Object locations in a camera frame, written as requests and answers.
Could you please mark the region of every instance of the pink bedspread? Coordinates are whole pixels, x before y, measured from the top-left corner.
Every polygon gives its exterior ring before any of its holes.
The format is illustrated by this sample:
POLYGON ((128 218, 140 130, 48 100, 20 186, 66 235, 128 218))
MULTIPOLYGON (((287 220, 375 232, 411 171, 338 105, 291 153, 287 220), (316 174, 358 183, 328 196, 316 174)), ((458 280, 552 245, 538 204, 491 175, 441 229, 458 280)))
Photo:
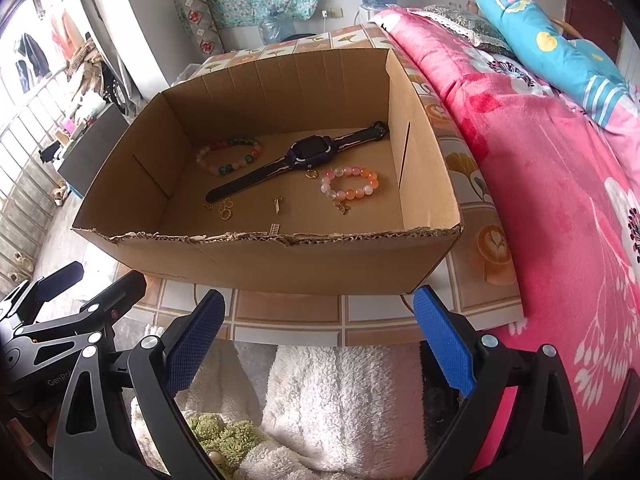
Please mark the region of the pink bedspread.
POLYGON ((526 316, 493 332, 512 348, 556 346, 588 455, 627 369, 640 369, 638 200, 599 127, 519 64, 404 9, 374 20, 420 67, 479 163, 526 316))

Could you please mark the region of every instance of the multicolor beaded bracelet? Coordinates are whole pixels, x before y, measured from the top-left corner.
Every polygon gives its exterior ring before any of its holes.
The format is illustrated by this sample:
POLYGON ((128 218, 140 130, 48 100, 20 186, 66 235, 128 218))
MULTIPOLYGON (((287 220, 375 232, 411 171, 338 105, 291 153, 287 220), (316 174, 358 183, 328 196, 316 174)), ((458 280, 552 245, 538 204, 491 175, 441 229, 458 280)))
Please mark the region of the multicolor beaded bracelet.
POLYGON ((258 158, 261 151, 262 145, 254 138, 221 140, 220 142, 208 144, 207 146, 200 148, 198 150, 198 153, 196 154, 196 164, 200 166, 204 171, 212 173, 216 176, 226 175, 234 170, 239 170, 240 168, 253 162, 256 158, 258 158), (231 164, 226 164, 224 166, 220 166, 219 168, 205 162, 204 158, 208 153, 215 152, 216 150, 222 150, 223 148, 228 148, 229 146, 251 146, 253 149, 251 150, 251 153, 249 155, 245 155, 244 158, 241 158, 237 162, 232 162, 231 164))
POLYGON ((354 198, 362 198, 365 195, 370 195, 373 190, 379 186, 378 174, 375 171, 369 171, 367 168, 359 168, 357 166, 349 168, 335 168, 327 171, 322 177, 322 185, 320 191, 322 191, 329 200, 335 200, 336 202, 343 202, 344 200, 353 200, 354 198), (334 191, 331 189, 331 181, 335 177, 341 176, 361 176, 366 178, 369 183, 366 186, 359 187, 358 189, 348 189, 347 191, 334 191))

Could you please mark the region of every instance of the blue pillow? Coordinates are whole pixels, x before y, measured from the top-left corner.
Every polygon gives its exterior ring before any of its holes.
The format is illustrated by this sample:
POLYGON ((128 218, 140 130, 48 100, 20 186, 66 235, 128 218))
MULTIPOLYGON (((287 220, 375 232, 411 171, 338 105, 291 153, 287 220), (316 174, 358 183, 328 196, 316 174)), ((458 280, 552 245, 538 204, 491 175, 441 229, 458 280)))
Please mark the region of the blue pillow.
POLYGON ((533 0, 475 1, 527 68, 581 104, 600 126, 606 126, 628 85, 618 69, 606 63, 613 65, 604 52, 583 42, 574 46, 563 38, 533 0))

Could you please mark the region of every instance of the watch face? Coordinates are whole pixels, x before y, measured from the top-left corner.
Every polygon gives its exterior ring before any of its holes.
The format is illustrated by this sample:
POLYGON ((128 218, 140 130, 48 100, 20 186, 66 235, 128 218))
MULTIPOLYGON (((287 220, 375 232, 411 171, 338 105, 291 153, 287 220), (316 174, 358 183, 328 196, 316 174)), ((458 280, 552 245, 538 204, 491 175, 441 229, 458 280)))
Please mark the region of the watch face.
POLYGON ((296 154, 296 158, 307 160, 315 155, 326 152, 329 149, 329 145, 322 137, 312 136, 299 140, 291 149, 296 154))

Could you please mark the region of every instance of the smartwatch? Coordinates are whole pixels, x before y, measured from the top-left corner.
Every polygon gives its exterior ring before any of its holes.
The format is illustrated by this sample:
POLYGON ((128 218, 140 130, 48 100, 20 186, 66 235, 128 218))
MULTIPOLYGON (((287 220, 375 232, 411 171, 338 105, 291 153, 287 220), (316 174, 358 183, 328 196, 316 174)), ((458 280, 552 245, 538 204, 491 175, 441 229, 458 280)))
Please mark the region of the smartwatch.
POLYGON ((377 121, 369 128, 335 139, 329 136, 314 135, 299 140, 293 144, 285 156, 278 160, 209 191, 207 202, 217 202, 285 171, 311 170, 316 166, 328 163, 342 150, 370 140, 384 139, 388 133, 389 127, 382 121, 377 121))

